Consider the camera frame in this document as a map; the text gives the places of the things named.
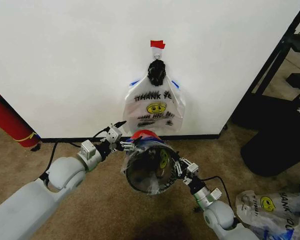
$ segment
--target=plastic bag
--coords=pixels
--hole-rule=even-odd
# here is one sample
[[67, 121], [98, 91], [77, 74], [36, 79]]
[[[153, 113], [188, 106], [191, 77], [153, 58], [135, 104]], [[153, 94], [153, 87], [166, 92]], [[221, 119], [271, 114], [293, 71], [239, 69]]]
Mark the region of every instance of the plastic bag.
[[142, 80], [130, 84], [125, 98], [123, 119], [131, 133], [142, 129], [151, 129], [160, 133], [177, 132], [180, 130], [185, 113], [185, 101], [180, 92], [180, 87], [166, 76], [163, 61], [156, 60], [163, 68], [159, 72], [159, 83], [155, 81], [151, 72]]
[[236, 213], [264, 240], [300, 240], [300, 193], [256, 195], [248, 190], [236, 197]]
[[139, 192], [149, 195], [165, 192], [176, 180], [174, 150], [149, 130], [138, 131], [127, 140], [133, 141], [135, 148], [126, 153], [121, 172]]

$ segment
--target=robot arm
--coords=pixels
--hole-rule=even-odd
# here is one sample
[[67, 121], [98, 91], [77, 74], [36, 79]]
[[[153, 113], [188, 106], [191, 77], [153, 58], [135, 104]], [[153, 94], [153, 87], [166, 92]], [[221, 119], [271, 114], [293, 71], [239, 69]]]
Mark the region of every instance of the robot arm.
[[203, 210], [206, 224], [215, 232], [220, 240], [258, 240], [257, 236], [236, 219], [232, 208], [218, 199], [222, 193], [218, 188], [213, 191], [199, 179], [199, 167], [185, 158], [175, 162], [178, 178], [188, 185], [190, 193]]
[[[89, 140], [81, 144], [77, 157], [56, 159], [38, 179], [20, 188], [0, 205], [0, 239], [29, 239], [56, 211], [61, 200], [75, 190], [106, 157], [121, 148], [117, 146], [123, 123], [111, 126], [101, 144], [94, 146]], [[48, 182], [58, 190], [53, 192]]]

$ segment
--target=red fire extinguisher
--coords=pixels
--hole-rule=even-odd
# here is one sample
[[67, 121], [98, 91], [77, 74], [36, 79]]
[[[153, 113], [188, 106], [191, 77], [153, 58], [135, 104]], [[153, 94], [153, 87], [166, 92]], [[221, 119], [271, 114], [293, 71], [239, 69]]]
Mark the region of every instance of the red fire extinguisher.
[[37, 134], [13, 110], [0, 95], [0, 128], [23, 147], [32, 147], [39, 142]]

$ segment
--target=yellow smiley face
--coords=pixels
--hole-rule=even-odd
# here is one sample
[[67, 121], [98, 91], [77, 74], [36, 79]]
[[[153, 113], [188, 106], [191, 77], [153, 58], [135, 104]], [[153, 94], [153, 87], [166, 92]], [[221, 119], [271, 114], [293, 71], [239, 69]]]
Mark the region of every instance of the yellow smiley face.
[[166, 150], [161, 149], [160, 157], [161, 157], [160, 168], [164, 169], [167, 166], [167, 163], [169, 161], [169, 154], [167, 153]]
[[150, 114], [161, 114], [166, 110], [167, 105], [163, 102], [155, 102], [146, 107]]
[[263, 207], [263, 209], [265, 209], [268, 212], [273, 212], [276, 208], [274, 202], [268, 196], [261, 197], [260, 202], [261, 202], [261, 207]]

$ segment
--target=crumpled plastic bag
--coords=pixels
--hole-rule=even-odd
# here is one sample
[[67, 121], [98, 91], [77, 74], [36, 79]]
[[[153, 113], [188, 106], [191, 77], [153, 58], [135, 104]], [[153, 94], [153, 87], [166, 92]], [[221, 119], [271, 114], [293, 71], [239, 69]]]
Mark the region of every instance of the crumpled plastic bag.
[[247, 190], [236, 197], [236, 213], [263, 240], [300, 240], [300, 193], [256, 195]]

